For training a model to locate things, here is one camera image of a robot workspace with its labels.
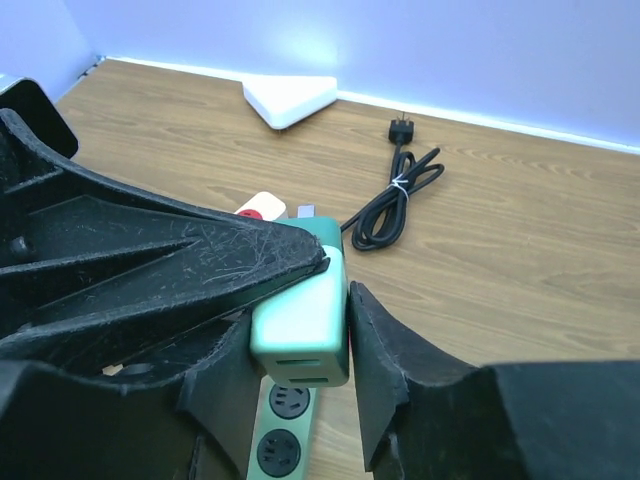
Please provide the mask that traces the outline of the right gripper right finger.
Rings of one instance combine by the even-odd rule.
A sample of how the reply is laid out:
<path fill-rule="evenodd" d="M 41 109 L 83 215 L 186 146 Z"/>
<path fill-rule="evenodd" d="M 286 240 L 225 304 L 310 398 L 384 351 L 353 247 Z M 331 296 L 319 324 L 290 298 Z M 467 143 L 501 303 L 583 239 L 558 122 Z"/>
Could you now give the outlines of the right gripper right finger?
<path fill-rule="evenodd" d="M 468 364 L 350 286 L 365 469 L 377 479 L 635 479 L 639 364 Z"/>

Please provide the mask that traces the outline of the green black power strip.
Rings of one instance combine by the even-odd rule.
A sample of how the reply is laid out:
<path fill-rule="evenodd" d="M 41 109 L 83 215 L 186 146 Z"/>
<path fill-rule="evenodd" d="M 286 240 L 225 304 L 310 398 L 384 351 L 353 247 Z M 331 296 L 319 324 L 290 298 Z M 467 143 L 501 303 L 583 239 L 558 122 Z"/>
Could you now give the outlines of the green black power strip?
<path fill-rule="evenodd" d="M 306 230 L 321 243 L 341 250 L 338 222 L 329 217 L 286 220 L 286 225 Z M 307 476 L 317 395 L 321 388 L 284 387 L 266 378 L 266 394 L 260 407 L 251 447 L 247 476 L 250 479 L 304 479 Z"/>

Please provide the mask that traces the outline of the green charger plug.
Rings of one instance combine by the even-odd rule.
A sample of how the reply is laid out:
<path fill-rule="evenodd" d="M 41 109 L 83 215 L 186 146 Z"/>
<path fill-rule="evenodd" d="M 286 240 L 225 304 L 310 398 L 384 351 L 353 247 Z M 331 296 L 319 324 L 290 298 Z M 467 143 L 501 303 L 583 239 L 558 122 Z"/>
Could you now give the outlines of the green charger plug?
<path fill-rule="evenodd" d="M 339 387 L 350 374 L 344 257 L 324 247 L 325 271 L 260 303 L 252 314 L 250 350 L 284 387 Z"/>

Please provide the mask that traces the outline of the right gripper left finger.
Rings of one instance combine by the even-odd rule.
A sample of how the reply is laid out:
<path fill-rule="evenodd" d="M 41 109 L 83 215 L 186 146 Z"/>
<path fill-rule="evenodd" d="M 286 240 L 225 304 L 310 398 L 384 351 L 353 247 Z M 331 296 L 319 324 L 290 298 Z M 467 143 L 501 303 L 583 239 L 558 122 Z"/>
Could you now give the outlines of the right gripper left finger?
<path fill-rule="evenodd" d="M 1 113 L 1 475 L 242 479 L 251 308 L 327 269 L 309 232 L 85 169 Z"/>

